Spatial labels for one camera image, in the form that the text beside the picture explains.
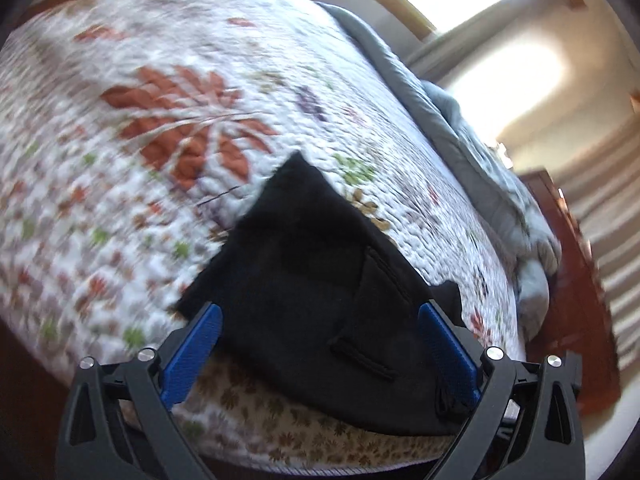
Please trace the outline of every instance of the wooden furniture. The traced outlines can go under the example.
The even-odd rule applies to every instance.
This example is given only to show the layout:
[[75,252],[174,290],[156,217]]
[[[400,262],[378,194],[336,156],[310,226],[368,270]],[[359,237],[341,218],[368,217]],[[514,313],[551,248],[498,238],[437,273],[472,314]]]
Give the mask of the wooden furniture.
[[545,170],[520,176],[562,244],[562,263],[549,280],[550,304],[540,333],[527,344],[527,359],[572,350],[582,355],[580,413],[598,412],[620,398],[620,376],[611,316],[589,245]]

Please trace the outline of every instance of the black garment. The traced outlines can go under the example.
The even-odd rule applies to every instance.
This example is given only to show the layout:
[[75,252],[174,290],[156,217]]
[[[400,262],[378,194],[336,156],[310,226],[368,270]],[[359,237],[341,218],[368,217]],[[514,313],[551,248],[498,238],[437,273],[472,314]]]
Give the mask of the black garment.
[[178,304],[223,311],[220,344],[292,399],[366,430],[455,433],[417,331],[435,299],[463,326],[458,286],[429,287],[398,249],[294,154]]

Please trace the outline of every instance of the blue gripper pad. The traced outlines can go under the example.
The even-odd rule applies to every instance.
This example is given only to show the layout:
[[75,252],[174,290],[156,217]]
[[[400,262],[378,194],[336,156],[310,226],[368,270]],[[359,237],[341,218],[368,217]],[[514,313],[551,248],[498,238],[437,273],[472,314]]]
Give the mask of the blue gripper pad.
[[160,399],[168,410],[187,398],[222,332],[222,310],[210,303],[174,357],[164,367]]
[[433,355],[449,393],[459,402],[474,408],[481,397],[478,369],[431,303],[425,303],[418,311],[418,330]]

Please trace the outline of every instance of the brown wooden cabinet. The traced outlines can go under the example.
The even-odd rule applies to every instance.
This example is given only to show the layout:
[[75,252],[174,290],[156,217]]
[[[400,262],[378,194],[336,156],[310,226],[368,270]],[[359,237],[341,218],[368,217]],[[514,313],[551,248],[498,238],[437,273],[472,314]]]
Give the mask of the brown wooden cabinet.
[[562,244],[558,274],[549,280],[550,304],[540,333],[527,344],[527,359],[572,350],[582,355],[580,413],[594,413],[620,398],[620,376],[611,316],[589,245],[545,170],[520,176]]

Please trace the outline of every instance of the white quilt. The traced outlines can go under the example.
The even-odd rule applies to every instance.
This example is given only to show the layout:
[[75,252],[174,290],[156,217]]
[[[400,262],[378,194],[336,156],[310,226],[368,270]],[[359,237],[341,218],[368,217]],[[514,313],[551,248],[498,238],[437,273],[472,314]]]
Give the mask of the white quilt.
[[[337,23],[307,0],[78,0],[0,54],[0,316],[69,384],[184,320],[181,292],[294,150],[428,283],[456,281],[484,345],[524,359],[478,214]],[[174,415],[203,454],[347,474],[448,438],[358,430],[215,352]]]

